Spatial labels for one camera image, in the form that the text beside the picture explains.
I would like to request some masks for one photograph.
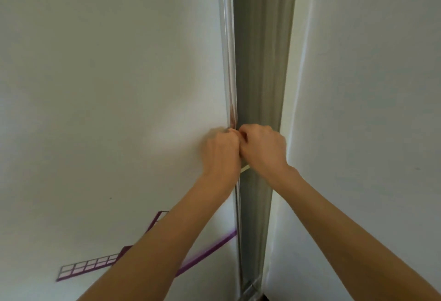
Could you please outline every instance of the hand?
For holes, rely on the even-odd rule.
[[[240,175],[239,137],[233,129],[217,131],[202,145],[201,155],[204,166],[201,177],[220,185],[229,195]]]
[[[270,126],[242,125],[235,132],[240,139],[240,154],[268,183],[289,168],[285,138]]]

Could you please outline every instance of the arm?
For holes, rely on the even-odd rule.
[[[237,134],[242,156],[288,202],[355,300],[441,300],[418,273],[287,164],[283,136],[259,125],[244,125]]]
[[[79,301],[163,300],[190,247],[240,175],[239,139],[218,132],[202,149],[204,171],[188,193]]]

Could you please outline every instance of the grid pattern decal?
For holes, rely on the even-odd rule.
[[[100,258],[90,259],[79,263],[64,265],[61,267],[58,273],[57,281],[69,279],[81,274],[98,270],[103,267],[112,266],[118,254],[104,256]]]

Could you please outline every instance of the forearm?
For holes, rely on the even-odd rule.
[[[201,177],[190,191],[80,298],[162,300],[188,250],[228,197]]]
[[[355,300],[440,300],[414,270],[341,212],[295,170],[270,184],[289,203]]]

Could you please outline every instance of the left hand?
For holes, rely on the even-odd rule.
[[[228,195],[239,180],[239,144],[239,138],[234,130],[229,129],[227,132],[217,131],[202,145],[204,171],[201,177],[220,185]]]

